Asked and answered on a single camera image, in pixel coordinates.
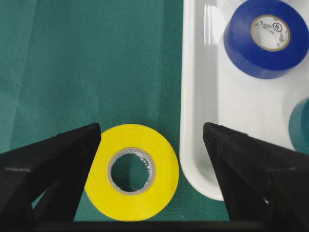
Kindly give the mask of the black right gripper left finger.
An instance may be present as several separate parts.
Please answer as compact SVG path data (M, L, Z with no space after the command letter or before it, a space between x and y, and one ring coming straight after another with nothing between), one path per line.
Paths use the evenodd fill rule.
M72 222L101 141L98 123L0 156L0 229Z

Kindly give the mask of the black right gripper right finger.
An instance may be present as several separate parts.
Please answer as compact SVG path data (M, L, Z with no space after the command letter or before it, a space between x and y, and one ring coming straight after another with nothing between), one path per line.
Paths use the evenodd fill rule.
M309 157L207 122L204 144L229 218L271 232L309 229Z

